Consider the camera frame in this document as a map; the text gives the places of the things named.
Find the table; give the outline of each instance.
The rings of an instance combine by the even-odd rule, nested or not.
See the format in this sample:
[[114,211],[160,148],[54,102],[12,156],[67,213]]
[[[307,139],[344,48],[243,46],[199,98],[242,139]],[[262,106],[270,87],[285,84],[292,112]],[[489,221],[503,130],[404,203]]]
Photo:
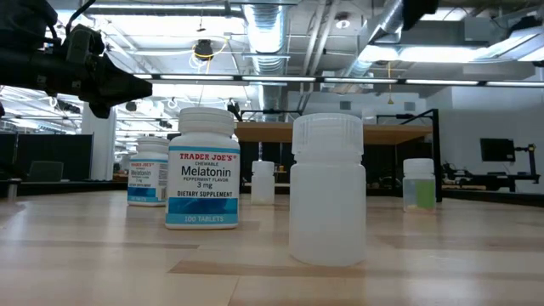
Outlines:
[[437,216],[369,197],[365,263],[325,268],[287,251],[288,197],[241,201],[233,230],[171,231],[126,192],[0,201],[0,304],[538,305],[544,209],[445,199]]

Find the translucent plastic bottle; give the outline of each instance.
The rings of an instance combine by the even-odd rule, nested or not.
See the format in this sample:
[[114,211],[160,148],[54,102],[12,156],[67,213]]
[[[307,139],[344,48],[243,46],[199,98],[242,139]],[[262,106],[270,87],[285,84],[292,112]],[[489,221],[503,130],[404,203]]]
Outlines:
[[405,178],[402,195],[405,212],[430,212],[436,209],[434,164],[432,159],[415,158],[404,161]]
[[163,207],[167,203],[168,140],[143,137],[138,139],[137,150],[130,158],[128,205]]
[[362,121],[355,116],[314,114],[294,122],[289,250],[325,266],[349,266],[365,258],[366,170]]
[[179,113],[181,136],[168,153],[166,226],[171,230],[232,229],[238,225],[240,146],[226,110],[190,107]]
[[274,163],[254,161],[252,171],[252,204],[274,205]]

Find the ceiling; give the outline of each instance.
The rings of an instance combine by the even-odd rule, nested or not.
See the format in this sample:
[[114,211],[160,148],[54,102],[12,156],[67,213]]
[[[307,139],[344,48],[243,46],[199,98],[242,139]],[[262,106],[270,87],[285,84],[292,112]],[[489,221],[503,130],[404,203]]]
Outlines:
[[[78,1],[51,0],[52,5],[59,12],[59,27],[66,25],[71,16],[70,9]],[[113,3],[112,1],[98,1],[97,3]],[[125,5],[145,5],[140,1],[115,1]],[[149,1],[153,4],[178,3],[176,1]],[[465,18],[479,16],[490,18],[498,14],[507,14],[520,9],[539,4],[540,1],[484,1],[484,0],[448,0],[440,2],[440,8],[434,15],[425,15],[423,20],[459,21]],[[306,48],[309,45],[309,33],[315,23],[315,11],[318,2],[305,0],[298,5],[289,7],[287,26],[287,50],[289,56],[287,74],[299,75],[303,69]],[[365,22],[372,16],[379,15],[383,10],[382,0],[341,1],[337,11],[347,12],[350,26],[338,29],[331,28],[326,39],[325,52],[317,66],[317,73],[322,71],[340,71],[345,69],[360,54],[359,33]],[[107,54],[121,69],[131,73],[210,73],[210,74],[252,74],[252,58],[246,56],[251,53],[250,42],[247,38],[247,29],[242,19],[200,16],[174,16],[161,13],[156,9],[154,14],[125,14],[122,9],[118,14],[86,14],[77,22],[91,26],[103,33],[108,46]],[[198,39],[211,39],[214,52],[209,65],[196,67],[193,57],[193,46]],[[405,61],[391,61],[375,63],[370,69],[374,77],[413,77],[413,78],[478,78],[486,77],[490,80],[525,79],[534,68],[530,63],[509,62],[502,64],[437,64],[415,63]],[[298,106],[298,87],[290,86],[287,99],[288,107]],[[334,93],[314,93],[308,105],[308,112],[331,111],[331,105],[339,100],[352,101],[371,100],[380,104],[382,99],[388,100],[388,92],[396,94],[398,101],[419,101],[424,105],[425,97],[435,93],[439,88],[423,86],[393,86],[376,85],[365,90],[365,94],[338,96]],[[4,88],[0,99],[6,111],[11,115],[22,116],[72,116],[64,119],[32,119],[19,123],[19,130],[32,131],[65,131],[78,133],[81,126],[81,116],[65,114],[51,106],[51,99],[43,92],[21,88]],[[60,95],[59,99],[80,109],[83,102],[77,97]],[[230,101],[239,103],[242,110],[259,109],[258,86],[202,86],[184,85],[176,83],[155,84],[153,96],[136,101],[137,111],[127,111],[125,105],[117,107],[117,117],[162,117],[165,120],[177,117],[179,110],[188,106],[205,105],[224,108]],[[352,112],[360,110],[354,107]],[[171,121],[173,129],[177,127]],[[167,131],[157,122],[121,121],[117,128],[122,131]]]

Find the pill bottle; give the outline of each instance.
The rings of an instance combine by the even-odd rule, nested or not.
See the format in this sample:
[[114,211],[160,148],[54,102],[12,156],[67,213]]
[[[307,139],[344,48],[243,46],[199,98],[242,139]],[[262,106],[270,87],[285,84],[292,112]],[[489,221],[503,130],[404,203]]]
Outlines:
[[138,154],[129,163],[128,205],[163,207],[167,203],[168,140],[143,137],[137,141]]
[[429,158],[404,161],[402,197],[405,212],[433,213],[436,209],[434,163]]
[[274,205],[274,163],[272,161],[254,161],[252,171],[252,204]]
[[365,258],[366,170],[356,116],[313,114],[293,124],[289,251],[307,264],[349,266]]
[[233,229],[238,225],[240,146],[226,110],[190,107],[179,113],[181,136],[168,152],[170,230]]

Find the white column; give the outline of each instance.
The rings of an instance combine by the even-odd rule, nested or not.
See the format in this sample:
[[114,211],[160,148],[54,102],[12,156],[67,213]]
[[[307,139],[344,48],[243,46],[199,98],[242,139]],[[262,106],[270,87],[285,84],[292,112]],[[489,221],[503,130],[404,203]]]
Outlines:
[[116,121],[115,108],[111,109],[108,119],[99,119],[94,116],[88,104],[83,107],[82,134],[94,135],[91,179],[113,179]]

